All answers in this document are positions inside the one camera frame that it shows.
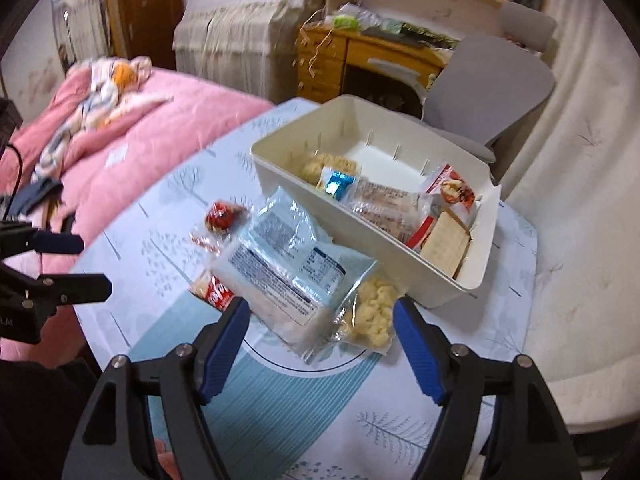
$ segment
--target gray chair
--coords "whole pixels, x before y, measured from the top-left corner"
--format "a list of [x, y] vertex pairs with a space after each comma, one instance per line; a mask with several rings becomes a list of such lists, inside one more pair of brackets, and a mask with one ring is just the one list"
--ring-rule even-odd
[[[544, 47], [556, 23], [510, 2], [500, 16], [510, 35], [536, 49]], [[462, 40], [430, 90], [418, 82], [415, 70], [381, 59], [368, 61], [414, 89], [422, 103], [422, 121], [431, 130], [485, 162], [495, 162], [488, 146], [545, 100], [555, 85], [545, 63], [496, 36], [475, 34]]]

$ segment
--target desk drawer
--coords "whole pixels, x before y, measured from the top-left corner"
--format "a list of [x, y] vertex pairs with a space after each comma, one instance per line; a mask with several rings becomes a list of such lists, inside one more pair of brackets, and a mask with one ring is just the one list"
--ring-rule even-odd
[[[311, 58], [316, 52], [316, 47], [322, 43], [325, 32], [314, 32], [312, 30], [306, 31], [310, 41], [304, 40], [302, 35], [298, 35], [296, 45], [298, 46], [298, 54], [303, 52], [307, 57]], [[344, 60], [344, 55], [347, 52], [347, 40], [345, 38], [339, 38], [333, 34], [329, 36], [318, 50], [318, 56], [330, 57], [331, 59]]]
[[438, 75], [440, 73], [440, 69], [435, 65], [426, 63], [420, 59], [415, 59], [415, 57], [396, 52], [395, 50], [380, 48], [363, 41], [349, 42], [349, 49], [347, 51], [348, 64], [359, 66], [360, 68], [364, 68], [366, 70], [381, 73], [384, 75], [383, 72], [380, 72], [380, 70], [377, 70], [373, 65], [369, 64], [369, 58], [371, 57], [383, 59], [392, 63], [398, 63], [399, 65], [411, 68], [412, 70], [419, 72], [421, 76], [418, 78], [418, 81], [420, 81], [420, 83], [425, 87], [429, 84], [430, 74]]
[[306, 52], [300, 52], [298, 54], [298, 79], [312, 79], [320, 81], [322, 83], [328, 83], [335, 86], [340, 86], [342, 83], [342, 68], [344, 63], [340, 60], [330, 59], [328, 57], [318, 56], [314, 61], [313, 70], [314, 76], [309, 73], [309, 61], [312, 56], [307, 55]]
[[325, 103], [340, 95], [340, 87], [320, 82], [311, 77], [300, 79], [298, 97], [304, 97], [316, 103]]

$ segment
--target pink bedspread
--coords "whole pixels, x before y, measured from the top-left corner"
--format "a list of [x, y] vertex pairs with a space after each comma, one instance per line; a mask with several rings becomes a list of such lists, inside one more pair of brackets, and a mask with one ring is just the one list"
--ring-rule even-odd
[[[80, 101], [78, 87], [84, 88], [81, 83], [78, 79], [65, 81], [52, 105], [30, 126], [28, 135], [22, 134], [23, 142], [30, 140], [33, 144], [41, 138], [48, 141], [66, 118], [65, 113], [71, 113], [75, 109], [73, 103]], [[105, 131], [97, 132], [95, 139], [86, 134], [71, 142], [69, 150], [74, 150], [75, 155], [65, 157], [64, 205], [51, 221], [54, 231], [69, 212], [75, 211], [73, 232], [81, 235], [88, 246], [121, 211], [175, 166], [272, 107], [262, 99], [162, 69], [153, 70], [142, 91], [170, 94], [174, 99], [142, 118], [139, 113], [114, 121]], [[54, 106], [56, 99], [60, 102]], [[124, 144], [124, 160], [105, 168], [109, 154], [118, 148], [124, 151]], [[68, 160], [75, 162], [69, 169]], [[11, 169], [0, 167], [0, 176], [4, 178]], [[46, 254], [42, 259], [43, 273], [68, 272], [76, 258]], [[47, 321], [39, 345], [3, 340], [1, 356], [55, 367], [73, 359], [83, 345], [73, 309], [63, 307]]]

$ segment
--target table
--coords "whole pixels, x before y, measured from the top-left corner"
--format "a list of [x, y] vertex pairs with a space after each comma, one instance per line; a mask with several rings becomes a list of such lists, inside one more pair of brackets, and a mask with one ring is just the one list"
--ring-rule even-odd
[[[107, 302], [76, 307], [100, 366], [117, 353], [161, 355], [215, 321], [216, 311], [185, 292], [207, 258], [188, 233], [214, 200], [257, 203], [250, 145], [316, 106], [293, 99], [217, 140], [150, 188], [84, 252], [74, 272], [104, 272], [113, 282]], [[450, 340], [511, 360], [529, 323], [536, 250], [536, 230], [501, 203], [482, 286], [423, 316]], [[296, 402], [283, 404], [287, 396]], [[439, 408], [421, 394], [397, 341], [384, 358], [338, 345], [310, 367], [254, 319], [225, 391], [204, 413], [216, 421], [212, 434], [232, 478], [401, 480], [411, 478]], [[484, 400], [474, 454], [491, 414], [492, 400]], [[163, 436], [157, 403], [152, 416]]]

